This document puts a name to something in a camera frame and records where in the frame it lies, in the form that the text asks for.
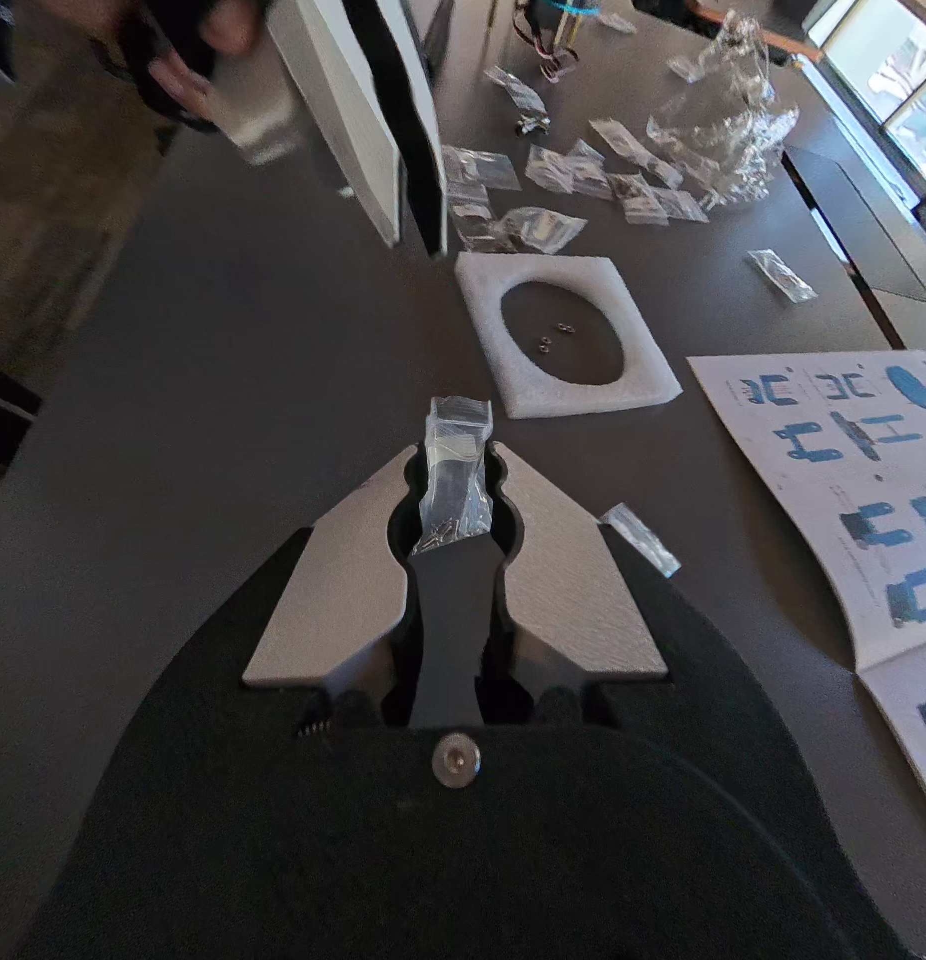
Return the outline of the open instruction booklet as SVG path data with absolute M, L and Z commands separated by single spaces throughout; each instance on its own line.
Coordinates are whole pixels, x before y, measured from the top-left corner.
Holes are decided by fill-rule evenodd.
M 824 571 L 926 795 L 926 352 L 688 362 Z

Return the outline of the small labelled clear bag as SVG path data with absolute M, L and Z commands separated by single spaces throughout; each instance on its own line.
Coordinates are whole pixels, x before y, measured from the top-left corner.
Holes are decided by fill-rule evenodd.
M 533 184 L 560 195 L 578 194 L 611 201 L 615 194 L 600 152 L 578 139 L 567 153 L 531 146 L 524 168 Z

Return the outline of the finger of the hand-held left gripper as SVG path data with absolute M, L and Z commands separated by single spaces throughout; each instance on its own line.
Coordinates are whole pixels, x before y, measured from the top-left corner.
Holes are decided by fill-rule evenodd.
M 430 258 L 447 246 L 445 172 L 429 80 L 403 2 L 378 1 L 378 98 L 404 168 L 405 199 Z
M 273 2 L 267 29 L 355 198 L 394 248 L 404 232 L 405 168 L 343 2 Z

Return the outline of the white foam frame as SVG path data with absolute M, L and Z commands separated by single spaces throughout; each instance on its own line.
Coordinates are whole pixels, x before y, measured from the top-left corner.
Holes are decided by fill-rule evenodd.
M 641 409 L 672 402 L 682 393 L 610 258 L 462 251 L 454 271 L 509 419 Z M 544 371 L 521 350 L 504 322 L 502 302 L 526 283 L 564 289 L 602 314 L 622 350 L 619 378 L 602 385 L 566 381 Z

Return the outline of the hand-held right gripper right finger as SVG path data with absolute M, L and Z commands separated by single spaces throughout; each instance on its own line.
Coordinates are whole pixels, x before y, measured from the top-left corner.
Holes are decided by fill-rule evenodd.
M 473 681 L 482 720 L 524 724 L 552 689 L 584 699 L 603 684 L 666 680 L 596 518 L 499 441 L 488 444 L 485 466 L 502 561 Z

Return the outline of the long clear parts bag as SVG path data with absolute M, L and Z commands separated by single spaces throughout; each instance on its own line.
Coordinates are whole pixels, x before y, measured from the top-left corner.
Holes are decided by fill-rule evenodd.
M 682 186 L 684 175 L 647 149 L 619 121 L 613 118 L 597 118 L 591 119 L 589 126 L 621 159 L 637 165 L 669 189 Z

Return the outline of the person's left hand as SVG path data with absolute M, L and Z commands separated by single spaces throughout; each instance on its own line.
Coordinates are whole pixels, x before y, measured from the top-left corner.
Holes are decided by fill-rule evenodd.
M 219 58 L 251 52 L 264 2 L 85 2 L 85 31 L 125 69 L 145 106 L 171 121 L 207 126 Z

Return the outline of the lone clear parts bag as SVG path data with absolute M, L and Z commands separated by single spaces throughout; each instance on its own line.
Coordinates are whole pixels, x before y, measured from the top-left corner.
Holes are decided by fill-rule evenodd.
M 773 249 L 750 249 L 746 257 L 768 283 L 791 304 L 807 304 L 818 298 L 816 290 L 787 266 Z

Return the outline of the crumpled clear plastic wrap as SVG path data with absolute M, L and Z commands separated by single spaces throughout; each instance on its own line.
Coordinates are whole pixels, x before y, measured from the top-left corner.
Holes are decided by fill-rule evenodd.
M 699 54 L 666 63 L 683 86 L 653 107 L 646 135 L 699 190 L 707 212 L 768 195 L 800 117 L 797 104 L 779 99 L 770 65 L 758 20 L 734 9 Z

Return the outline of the clear bag of many screws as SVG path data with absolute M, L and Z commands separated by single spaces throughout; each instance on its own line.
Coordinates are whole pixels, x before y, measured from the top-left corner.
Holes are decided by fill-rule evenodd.
M 607 174 L 607 180 L 628 224 L 668 226 L 669 217 L 642 174 Z

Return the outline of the dark desk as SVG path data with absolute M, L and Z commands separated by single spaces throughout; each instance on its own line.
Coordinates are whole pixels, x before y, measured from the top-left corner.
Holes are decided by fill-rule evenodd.
M 241 681 L 324 512 L 500 397 L 453 264 L 313 150 L 185 133 L 0 493 L 0 958 L 926 958 L 926 799 L 692 354 L 881 351 L 781 175 L 709 227 L 584 206 L 683 393 L 495 436 L 591 514 L 669 667 L 388 726 Z M 747 251 L 818 298 L 790 303 Z

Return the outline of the puffy clear screw bag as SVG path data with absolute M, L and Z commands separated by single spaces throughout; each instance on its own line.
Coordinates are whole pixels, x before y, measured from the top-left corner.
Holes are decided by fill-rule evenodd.
M 504 240 L 492 254 L 514 254 L 520 250 L 555 255 L 588 225 L 584 218 L 571 217 L 539 207 L 519 207 L 497 218 Z

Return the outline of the flat clear labelled bag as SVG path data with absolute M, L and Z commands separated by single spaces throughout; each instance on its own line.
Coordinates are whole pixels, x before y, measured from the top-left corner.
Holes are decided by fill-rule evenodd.
M 501 241 L 493 211 L 483 203 L 454 201 L 448 208 L 449 220 L 454 226 L 463 250 L 479 254 L 498 252 Z

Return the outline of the labelled bag of dark screws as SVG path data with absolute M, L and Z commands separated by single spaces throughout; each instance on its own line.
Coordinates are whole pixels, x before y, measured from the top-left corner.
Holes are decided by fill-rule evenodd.
M 431 400 L 424 435 L 427 483 L 414 556 L 490 533 L 493 502 L 485 454 L 492 432 L 490 401 L 459 395 Z

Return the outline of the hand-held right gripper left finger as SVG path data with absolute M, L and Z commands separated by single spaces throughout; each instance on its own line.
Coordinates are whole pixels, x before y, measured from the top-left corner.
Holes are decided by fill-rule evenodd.
M 420 449 L 400 450 L 321 517 L 241 677 L 249 689 L 357 691 L 388 726 L 409 724 L 421 669 L 416 578 Z

